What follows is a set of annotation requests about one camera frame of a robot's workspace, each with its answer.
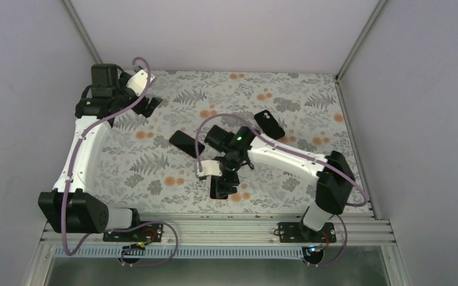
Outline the pink-edged black smartphone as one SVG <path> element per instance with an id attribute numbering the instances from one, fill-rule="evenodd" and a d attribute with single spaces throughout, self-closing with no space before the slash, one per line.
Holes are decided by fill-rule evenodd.
<path id="1" fill-rule="evenodd" d="M 218 176 L 211 176 L 209 197 L 213 200 L 226 200 L 230 194 L 231 188 L 220 183 Z"/>

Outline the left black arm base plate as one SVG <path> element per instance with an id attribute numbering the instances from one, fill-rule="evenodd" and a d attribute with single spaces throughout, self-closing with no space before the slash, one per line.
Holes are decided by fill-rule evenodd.
<path id="1" fill-rule="evenodd" d="M 152 223 L 130 232 L 104 233 L 103 241 L 119 243 L 153 243 L 161 242 L 164 224 Z"/>

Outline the purple smartphone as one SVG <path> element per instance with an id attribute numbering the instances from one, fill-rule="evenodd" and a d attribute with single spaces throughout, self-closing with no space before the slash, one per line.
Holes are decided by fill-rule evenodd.
<path id="1" fill-rule="evenodd" d="M 175 133 L 170 137 L 169 143 L 192 158 L 197 158 L 195 147 L 198 147 L 199 154 L 205 150 L 204 144 L 200 142 L 196 143 L 194 138 L 181 130 L 175 131 Z"/>

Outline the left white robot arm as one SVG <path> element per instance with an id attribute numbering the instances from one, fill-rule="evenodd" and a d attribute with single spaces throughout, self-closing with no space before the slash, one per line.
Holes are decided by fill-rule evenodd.
<path id="1" fill-rule="evenodd" d="M 52 191 L 42 192 L 38 206 L 57 233 L 98 234 L 118 229 L 127 241 L 137 240 L 142 224 L 135 209 L 110 207 L 92 196 L 94 171 L 115 118 L 131 110 L 151 116 L 160 99 L 145 92 L 154 74 L 136 66 L 134 74 L 116 64 L 94 64 L 92 82 L 75 107 L 75 134 L 63 170 Z"/>

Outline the black phone case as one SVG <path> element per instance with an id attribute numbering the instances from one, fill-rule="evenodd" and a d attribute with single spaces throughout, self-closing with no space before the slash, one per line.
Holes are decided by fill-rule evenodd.
<path id="1" fill-rule="evenodd" d="M 278 140 L 285 136 L 284 129 L 280 126 L 269 110 L 263 110 L 254 115 L 254 119 L 263 133 L 272 139 Z"/>

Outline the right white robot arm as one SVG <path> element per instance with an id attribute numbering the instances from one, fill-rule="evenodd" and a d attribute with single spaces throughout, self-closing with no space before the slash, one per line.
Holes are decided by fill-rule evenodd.
<path id="1" fill-rule="evenodd" d="M 208 176 L 214 179 L 216 198 L 234 194 L 240 183 L 238 170 L 245 165 L 253 169 L 256 163 L 315 183 L 315 199 L 299 223 L 299 234 L 305 242 L 313 243 L 321 237 L 325 223 L 342 214 L 348 204 L 355 177 L 345 157 L 337 151 L 328 155 L 309 153 L 277 142 L 249 127 L 241 127 L 232 133 L 213 126 L 205 142 L 223 155 L 199 161 L 196 176 L 200 180 Z"/>

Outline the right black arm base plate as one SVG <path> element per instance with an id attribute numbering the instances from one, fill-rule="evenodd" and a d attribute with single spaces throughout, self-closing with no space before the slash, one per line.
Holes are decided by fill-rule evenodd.
<path id="1" fill-rule="evenodd" d="M 280 222 L 273 231 L 281 243 L 335 243 L 334 224 L 326 222 L 320 231 L 312 231 L 299 222 Z"/>

